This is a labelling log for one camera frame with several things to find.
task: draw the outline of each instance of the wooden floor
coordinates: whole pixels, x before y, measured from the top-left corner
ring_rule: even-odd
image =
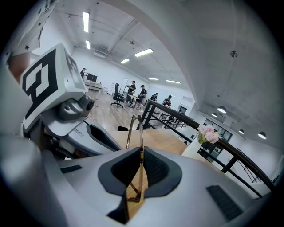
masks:
[[[123,108],[116,105],[110,105],[115,102],[109,94],[99,94],[98,91],[89,89],[88,95],[95,99],[95,105],[91,111],[91,118],[100,124],[108,132],[117,131],[119,126],[129,128],[132,115],[142,115],[143,112],[137,109],[129,108],[126,102],[121,102]],[[134,122],[133,129],[135,130],[138,121]]]

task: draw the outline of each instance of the air vent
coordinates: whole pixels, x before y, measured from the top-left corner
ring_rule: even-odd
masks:
[[[94,55],[101,57],[101,58],[105,58],[106,57],[106,53],[103,53],[101,51],[95,50],[94,51]]]

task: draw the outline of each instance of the black t-shirt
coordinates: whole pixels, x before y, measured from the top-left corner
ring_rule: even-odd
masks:
[[[135,91],[136,87],[134,84],[131,84],[130,87],[133,87],[133,90],[128,88],[128,93],[132,93],[132,91]]]
[[[156,95],[156,94],[153,94],[152,96],[151,96],[151,100],[155,100],[155,99],[157,99],[158,98],[158,96]]]
[[[140,94],[147,94],[147,90],[146,90],[146,89],[142,89],[142,91],[140,92]]]

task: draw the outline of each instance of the black metal railing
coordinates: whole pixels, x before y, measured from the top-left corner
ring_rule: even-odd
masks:
[[[167,113],[157,113],[155,112],[155,109],[160,109],[161,111]],[[185,140],[187,140],[189,143],[192,142],[192,139],[188,138],[187,136],[183,135],[182,133],[180,133],[179,131],[177,131],[174,127],[172,127],[171,125],[166,123],[166,119],[159,119],[158,117],[156,117],[153,114],[162,114],[162,115],[166,115],[168,117],[174,117],[176,118],[177,121],[183,122],[184,124],[194,128],[195,130],[197,130],[197,128],[199,127],[199,124],[197,122],[195,122],[193,119],[189,118],[188,116],[185,116],[184,114],[181,114],[180,112],[177,112],[171,108],[168,108],[166,106],[163,106],[159,103],[156,103],[152,100],[149,100],[145,109],[144,109],[144,113],[142,115],[142,121],[143,123],[143,129],[147,129],[149,127],[155,129],[155,126],[157,125],[153,125],[151,123],[149,123],[152,120],[158,121],[161,124],[160,125],[164,125],[166,126],[166,128],[174,131],[176,134],[178,134],[180,137],[184,138]],[[243,154],[240,150],[236,149],[235,147],[233,147],[232,145],[230,145],[226,140],[220,139],[218,142],[216,142],[216,145],[222,147],[223,149],[225,149],[226,151],[228,151],[230,154],[233,155],[233,158],[229,161],[228,164],[224,164],[222,162],[220,162],[217,158],[215,158],[214,156],[212,156],[211,154],[209,154],[208,152],[206,152],[203,149],[200,149],[200,151],[198,153],[201,154],[201,152],[206,152],[207,156],[210,157],[213,161],[215,161],[216,163],[218,163],[220,166],[223,167],[222,172],[226,173],[229,172],[231,173],[234,177],[236,177],[239,181],[241,181],[244,185],[246,185],[250,190],[252,190],[254,193],[256,193],[259,197],[262,197],[262,195],[257,192],[251,185],[249,185],[244,179],[242,179],[241,177],[239,177],[236,173],[234,173],[231,170],[231,167],[237,162],[240,161],[242,162],[247,169],[250,169],[251,172],[253,172],[256,177],[261,180],[271,191],[274,190],[275,186],[272,183],[272,181],[267,177],[267,175],[249,158],[247,157],[245,154]]]
[[[248,177],[250,178],[250,180],[252,181],[252,183],[254,182],[261,182],[261,180],[257,177],[257,176],[254,176],[253,173],[250,171],[250,169],[248,167],[246,167],[243,163],[241,163],[239,160],[238,160],[238,163],[242,166],[243,170],[246,172],[246,174],[248,175]]]

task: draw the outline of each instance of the black pad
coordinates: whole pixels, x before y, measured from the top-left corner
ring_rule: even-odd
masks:
[[[65,168],[61,168],[61,172],[63,174],[68,173],[68,172],[72,172],[72,171],[76,171],[78,169],[81,169],[82,167],[79,165],[73,165],[73,166],[69,166],[69,167],[65,167]]]
[[[145,198],[166,196],[182,178],[182,170],[177,163],[148,147],[144,148],[144,169],[149,186],[145,190]]]
[[[124,192],[124,195],[122,196],[119,207],[113,210],[112,212],[110,212],[107,216],[122,224],[126,224],[126,222],[128,222],[129,214],[127,210],[126,191]]]
[[[140,166],[140,148],[131,151],[101,165],[98,178],[105,190],[123,196]]]
[[[94,141],[108,148],[109,150],[121,150],[100,128],[94,125],[88,125],[87,132]]]
[[[206,189],[228,221],[242,214],[242,210],[219,185],[210,186]]]

